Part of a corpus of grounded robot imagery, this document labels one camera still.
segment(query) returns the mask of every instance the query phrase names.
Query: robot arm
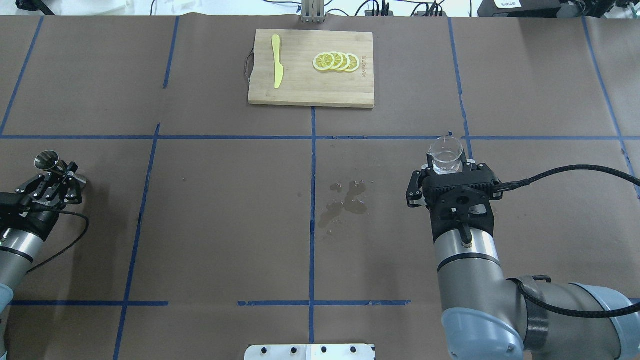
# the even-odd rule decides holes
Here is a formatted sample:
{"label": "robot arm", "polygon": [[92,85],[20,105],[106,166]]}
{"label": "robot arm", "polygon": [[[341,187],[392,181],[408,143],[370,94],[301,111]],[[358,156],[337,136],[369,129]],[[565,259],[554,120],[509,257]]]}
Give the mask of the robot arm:
{"label": "robot arm", "polygon": [[[77,175],[75,163],[66,164],[54,151],[38,155],[35,166],[43,170],[15,189],[0,193],[0,313],[6,307],[67,205],[82,203],[86,179]],[[0,323],[4,336],[6,321]],[[6,349],[0,341],[0,360]]]}
{"label": "robot arm", "polygon": [[428,164],[413,172],[406,199],[410,208],[430,212],[452,359],[523,359],[530,351],[535,360],[613,360],[640,353],[640,315],[603,312],[631,306],[617,291],[555,284],[547,276],[505,279],[490,201],[515,187],[503,185],[487,164],[476,165],[464,152],[458,172],[438,173],[434,162],[429,154]]}

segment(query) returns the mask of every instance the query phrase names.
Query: black strap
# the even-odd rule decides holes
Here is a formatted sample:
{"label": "black strap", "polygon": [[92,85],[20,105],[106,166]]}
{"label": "black strap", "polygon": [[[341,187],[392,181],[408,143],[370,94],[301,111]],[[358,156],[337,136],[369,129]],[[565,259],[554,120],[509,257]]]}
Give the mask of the black strap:
{"label": "black strap", "polygon": [[[510,281],[520,282],[527,289],[527,292],[534,294],[538,299],[544,301],[544,295],[536,280],[551,281],[548,276],[522,276],[511,278]],[[542,307],[533,304],[525,299],[527,305],[527,334],[524,338],[524,349],[532,352],[541,350],[547,342],[549,334],[549,313]]]}
{"label": "black strap", "polygon": [[15,0],[15,5],[20,10],[29,12],[41,11],[44,15],[55,15],[42,0]]}

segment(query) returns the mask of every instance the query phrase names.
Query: black cable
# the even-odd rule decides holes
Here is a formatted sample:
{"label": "black cable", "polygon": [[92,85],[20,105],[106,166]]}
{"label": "black cable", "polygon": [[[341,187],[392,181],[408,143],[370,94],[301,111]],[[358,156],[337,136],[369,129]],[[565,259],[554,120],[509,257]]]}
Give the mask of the black cable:
{"label": "black cable", "polygon": [[49,7],[43,3],[41,0],[31,0],[31,2],[44,14],[44,15],[55,15]]}
{"label": "black cable", "polygon": [[540,179],[544,179],[547,176],[551,176],[561,172],[572,171],[572,170],[592,170],[592,171],[604,172],[606,174],[617,176],[620,179],[627,180],[628,182],[633,183],[636,186],[640,186],[640,179],[613,168],[601,167],[599,165],[569,165],[566,167],[559,167],[559,168],[555,168],[555,169],[543,172],[542,174],[538,174],[528,179],[524,179],[520,181],[512,181],[510,183],[502,183],[495,186],[493,189],[496,192],[510,192],[511,190],[516,190],[517,188],[521,188],[523,186],[530,185],[531,183],[535,183],[536,181]]}
{"label": "black cable", "polygon": [[413,11],[411,12],[410,17],[413,17],[415,15],[415,11],[418,10],[418,8],[420,7],[420,5],[426,5],[427,6],[427,12],[429,11],[429,3],[419,3],[418,5],[415,6],[415,8],[413,8]]}
{"label": "black cable", "polygon": [[51,262],[52,260],[56,259],[58,256],[64,254],[68,249],[71,249],[75,244],[77,244],[80,239],[83,238],[83,236],[86,234],[87,230],[89,230],[89,218],[86,215],[83,214],[79,214],[79,213],[74,213],[71,211],[62,211],[62,210],[55,210],[55,209],[46,209],[46,210],[27,210],[28,213],[46,213],[46,212],[51,212],[51,213],[58,213],[58,214],[62,214],[62,215],[73,215],[75,217],[80,217],[84,220],[84,230],[82,230],[82,233],[80,234],[80,236],[78,236],[71,244],[67,245],[67,247],[65,247],[64,249],[60,250],[57,254],[51,256],[49,259],[46,259],[45,261],[37,264],[36,266],[34,266],[33,268],[29,269],[29,271],[27,271],[27,274],[30,274],[31,272],[34,272],[35,270],[43,267],[44,265],[46,265],[47,263]]}
{"label": "black cable", "polygon": [[327,12],[326,12],[326,13],[330,13],[330,12],[341,12],[341,13],[343,13],[344,15],[349,16],[349,14],[348,14],[348,13],[346,13],[346,12],[344,12],[344,10],[340,10],[340,9],[331,9],[331,10],[327,10]]}
{"label": "black cable", "polygon": [[[516,190],[517,188],[521,188],[523,186],[528,186],[532,183],[535,183],[538,180],[544,179],[547,176],[551,176],[554,174],[559,174],[561,172],[567,172],[572,170],[591,170],[597,172],[603,172],[605,174],[613,175],[619,177],[620,179],[627,180],[628,182],[640,186],[640,179],[637,177],[631,176],[625,172],[609,168],[602,167],[600,165],[569,165],[566,167],[554,168],[549,171],[545,171],[541,174],[538,174],[534,177],[530,177],[528,179],[520,180],[520,181],[512,181],[510,183],[502,183],[493,188],[495,192],[509,192],[511,190]],[[522,296],[528,301],[536,304],[537,306],[542,307],[547,311],[551,311],[552,313],[572,316],[574,318],[615,318],[617,316],[625,316],[633,313],[637,313],[640,311],[640,303],[623,307],[622,309],[616,310],[608,310],[608,311],[579,311],[579,310],[571,310],[571,309],[563,309],[561,307],[553,306],[547,304],[546,302],[536,298],[534,295],[531,295],[524,287],[521,281],[516,279],[512,279],[513,282],[517,283],[518,291],[522,294]]]}
{"label": "black cable", "polygon": [[436,11],[437,6],[438,6],[438,2],[433,1],[433,4],[431,4],[431,8],[428,8],[427,12],[423,16],[430,16],[430,17],[435,16],[434,12],[437,12]]}
{"label": "black cable", "polygon": [[296,4],[296,5],[302,5],[302,3],[297,3],[296,1],[272,1],[272,0],[262,0],[262,1],[264,1],[265,3],[271,3],[271,4]]}
{"label": "black cable", "polygon": [[380,12],[380,3],[378,2],[378,0],[366,0],[364,3],[362,3],[362,5],[360,5],[360,7],[358,8],[354,16],[358,16],[358,13],[360,12],[360,10],[370,1],[373,1],[374,3],[376,3],[375,9],[377,9],[376,11],[372,10],[371,14],[373,14],[374,12]]}
{"label": "black cable", "polygon": [[602,319],[602,318],[616,318],[618,316],[625,316],[633,313],[637,313],[640,311],[640,302],[631,306],[623,307],[622,309],[616,310],[608,310],[608,311],[579,311],[579,310],[570,310],[563,309],[561,307],[556,307],[553,305],[549,305],[546,302],[536,298],[531,295],[522,284],[522,281],[518,281],[517,279],[510,279],[511,281],[517,283],[518,291],[522,294],[522,296],[528,301],[536,304],[537,306],[542,307],[544,310],[551,311],[552,313],[570,316],[574,318],[590,318],[590,319]]}

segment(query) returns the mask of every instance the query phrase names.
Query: clear glass cup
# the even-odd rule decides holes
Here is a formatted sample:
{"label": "clear glass cup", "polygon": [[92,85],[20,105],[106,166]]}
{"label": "clear glass cup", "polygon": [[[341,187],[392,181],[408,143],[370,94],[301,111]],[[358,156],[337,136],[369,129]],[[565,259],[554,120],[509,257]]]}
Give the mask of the clear glass cup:
{"label": "clear glass cup", "polygon": [[429,155],[433,157],[433,170],[436,174],[459,172],[462,166],[462,143],[453,136],[441,136],[431,144]]}

